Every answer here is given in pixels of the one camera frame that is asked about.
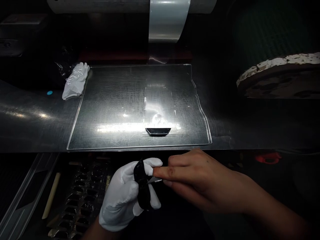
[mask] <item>finger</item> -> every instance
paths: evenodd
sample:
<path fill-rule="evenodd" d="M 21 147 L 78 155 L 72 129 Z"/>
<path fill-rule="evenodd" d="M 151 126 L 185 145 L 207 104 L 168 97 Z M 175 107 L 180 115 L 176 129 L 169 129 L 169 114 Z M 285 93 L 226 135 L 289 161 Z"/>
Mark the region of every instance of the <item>finger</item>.
<path fill-rule="evenodd" d="M 119 204 L 120 206 L 126 205 L 128 202 L 131 202 L 138 197 L 139 184 L 135 181 L 129 181 L 119 189 L 118 193 L 119 200 L 116 204 Z"/>
<path fill-rule="evenodd" d="M 152 176 L 153 168 L 162 166 L 162 161 L 159 158 L 147 158 L 143 160 L 144 171 L 147 176 Z"/>
<path fill-rule="evenodd" d="M 150 190 L 150 204 L 153 209 L 161 208 L 161 203 L 151 184 L 148 184 Z"/>
<path fill-rule="evenodd" d="M 163 181 L 163 183 L 198 208 L 212 212 L 212 203 L 198 193 L 192 186 L 180 182 Z"/>
<path fill-rule="evenodd" d="M 135 215 L 136 217 L 139 216 L 143 212 L 143 209 L 140 207 L 138 200 L 134 204 L 132 211 L 133 211 L 133 215 Z"/>
<path fill-rule="evenodd" d="M 168 158 L 168 166 L 171 167 L 186 167 L 190 166 L 191 161 L 185 155 L 173 155 Z"/>
<path fill-rule="evenodd" d="M 153 176 L 162 179 L 196 184 L 199 176 L 193 167 L 157 167 L 153 169 Z"/>

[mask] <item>black plastic part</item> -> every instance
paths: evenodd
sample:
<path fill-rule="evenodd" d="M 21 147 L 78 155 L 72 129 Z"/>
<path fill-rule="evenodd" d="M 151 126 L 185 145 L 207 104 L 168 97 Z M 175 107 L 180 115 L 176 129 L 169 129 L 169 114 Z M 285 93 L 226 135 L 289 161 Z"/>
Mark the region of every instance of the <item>black plastic part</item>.
<path fill-rule="evenodd" d="M 141 159 L 133 170 L 134 180 L 139 184 L 138 203 L 143 210 L 152 210 L 148 179 Z"/>
<path fill-rule="evenodd" d="M 168 135 L 170 132 L 171 128 L 146 128 L 146 131 L 150 135 Z"/>

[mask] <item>small blade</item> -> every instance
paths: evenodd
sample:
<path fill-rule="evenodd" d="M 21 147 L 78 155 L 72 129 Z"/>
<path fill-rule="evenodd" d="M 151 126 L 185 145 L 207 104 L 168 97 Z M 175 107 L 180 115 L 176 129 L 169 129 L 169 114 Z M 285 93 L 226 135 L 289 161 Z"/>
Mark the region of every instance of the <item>small blade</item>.
<path fill-rule="evenodd" d="M 152 178 L 148 181 L 148 183 L 160 182 L 160 181 L 162 181 L 161 178 L 152 177 Z"/>

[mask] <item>crumpled white glove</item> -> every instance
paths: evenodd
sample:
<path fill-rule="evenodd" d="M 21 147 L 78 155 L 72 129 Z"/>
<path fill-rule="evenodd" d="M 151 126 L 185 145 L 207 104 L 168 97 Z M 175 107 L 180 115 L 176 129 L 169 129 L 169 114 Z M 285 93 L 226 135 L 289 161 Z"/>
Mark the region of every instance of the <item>crumpled white glove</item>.
<path fill-rule="evenodd" d="M 133 170 L 138 161 L 128 163 L 119 168 L 113 175 L 108 190 L 103 200 L 99 214 L 99 224 L 106 230 L 118 232 L 128 226 L 129 222 L 139 216 L 143 209 L 138 203 L 139 185 L 134 181 Z M 159 158 L 143 160 L 144 170 L 148 176 L 152 176 L 153 167 L 162 166 Z M 150 204 L 153 209 L 159 209 L 161 203 L 151 184 Z"/>
<path fill-rule="evenodd" d="M 66 79 L 62 99 L 67 100 L 69 97 L 80 96 L 82 94 L 90 66 L 87 63 L 78 63 L 72 70 L 71 75 Z"/>

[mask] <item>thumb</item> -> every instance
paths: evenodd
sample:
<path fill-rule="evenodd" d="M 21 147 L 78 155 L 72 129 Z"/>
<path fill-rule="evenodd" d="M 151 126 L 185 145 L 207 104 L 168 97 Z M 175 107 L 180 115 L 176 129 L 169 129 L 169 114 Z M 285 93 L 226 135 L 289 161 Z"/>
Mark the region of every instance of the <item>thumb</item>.
<path fill-rule="evenodd" d="M 135 181 L 129 181 L 119 189 L 118 193 L 119 199 L 117 205 L 123 206 L 128 202 L 135 200 L 138 197 L 139 185 Z"/>

